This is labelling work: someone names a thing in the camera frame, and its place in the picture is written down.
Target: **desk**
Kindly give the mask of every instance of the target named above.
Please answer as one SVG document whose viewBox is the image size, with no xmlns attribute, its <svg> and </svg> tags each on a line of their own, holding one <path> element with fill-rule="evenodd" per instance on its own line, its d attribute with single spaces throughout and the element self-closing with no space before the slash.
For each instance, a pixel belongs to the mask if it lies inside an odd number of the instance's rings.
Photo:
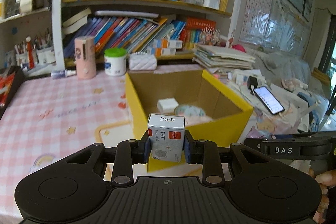
<svg viewBox="0 0 336 224">
<path fill-rule="evenodd" d="M 156 73 L 195 69 L 200 67 L 160 66 Z M 124 76 L 110 77 L 103 71 L 91 80 L 49 77 L 23 83 L 0 121 L 0 223 L 22 220 L 14 191 L 29 173 L 95 142 L 110 147 L 134 138 L 124 83 Z M 146 165 L 133 166 L 134 178 L 194 176 L 201 169 L 185 164 L 147 174 Z"/>
</svg>

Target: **phone on shelf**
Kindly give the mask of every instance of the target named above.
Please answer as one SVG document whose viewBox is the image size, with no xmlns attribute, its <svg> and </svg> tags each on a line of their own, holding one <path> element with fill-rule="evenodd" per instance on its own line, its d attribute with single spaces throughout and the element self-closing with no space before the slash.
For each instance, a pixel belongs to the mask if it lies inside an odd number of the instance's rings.
<svg viewBox="0 0 336 224">
<path fill-rule="evenodd" d="M 274 97 L 274 95 L 265 86 L 254 89 L 254 94 L 262 101 L 265 107 L 273 115 L 283 112 L 285 108 L 280 104 L 280 102 Z"/>
</svg>

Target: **pink checkered tablecloth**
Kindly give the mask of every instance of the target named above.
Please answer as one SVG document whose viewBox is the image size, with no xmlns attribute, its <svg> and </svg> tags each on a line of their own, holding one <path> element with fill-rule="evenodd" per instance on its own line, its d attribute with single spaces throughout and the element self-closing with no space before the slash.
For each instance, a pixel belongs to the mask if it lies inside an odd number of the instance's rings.
<svg viewBox="0 0 336 224">
<path fill-rule="evenodd" d="M 196 69 L 200 67 L 170 65 L 158 67 L 156 73 Z M 99 72 L 91 80 L 43 78 L 23 83 L 0 120 L 0 223 L 22 219 L 14 200 L 22 178 L 97 142 L 95 131 L 102 125 L 129 120 L 124 79 Z M 101 137 L 105 146 L 130 139 L 109 132 Z"/>
</svg>

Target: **pink bottle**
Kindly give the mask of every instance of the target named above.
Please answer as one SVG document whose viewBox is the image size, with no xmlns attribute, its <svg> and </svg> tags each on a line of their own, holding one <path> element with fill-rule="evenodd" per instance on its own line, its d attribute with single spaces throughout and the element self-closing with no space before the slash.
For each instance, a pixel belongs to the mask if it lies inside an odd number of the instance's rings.
<svg viewBox="0 0 336 224">
<path fill-rule="evenodd" d="M 96 76 L 94 37 L 77 37 L 75 39 L 75 59 L 79 79 L 91 79 Z"/>
</svg>

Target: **orange and white box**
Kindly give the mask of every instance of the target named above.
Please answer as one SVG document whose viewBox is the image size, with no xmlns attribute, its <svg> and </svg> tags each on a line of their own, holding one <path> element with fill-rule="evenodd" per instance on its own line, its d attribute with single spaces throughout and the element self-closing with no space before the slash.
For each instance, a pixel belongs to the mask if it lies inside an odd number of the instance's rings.
<svg viewBox="0 0 336 224">
<path fill-rule="evenodd" d="M 148 135 L 152 157 L 156 160 L 181 162 L 185 117 L 150 114 Z"/>
<path fill-rule="evenodd" d="M 182 48 L 182 40 L 154 39 L 153 48 Z"/>
<path fill-rule="evenodd" d="M 175 48 L 154 48 L 154 47 L 147 47 L 148 54 L 154 54 L 156 57 L 164 56 L 164 55 L 175 55 L 176 49 Z"/>
</svg>

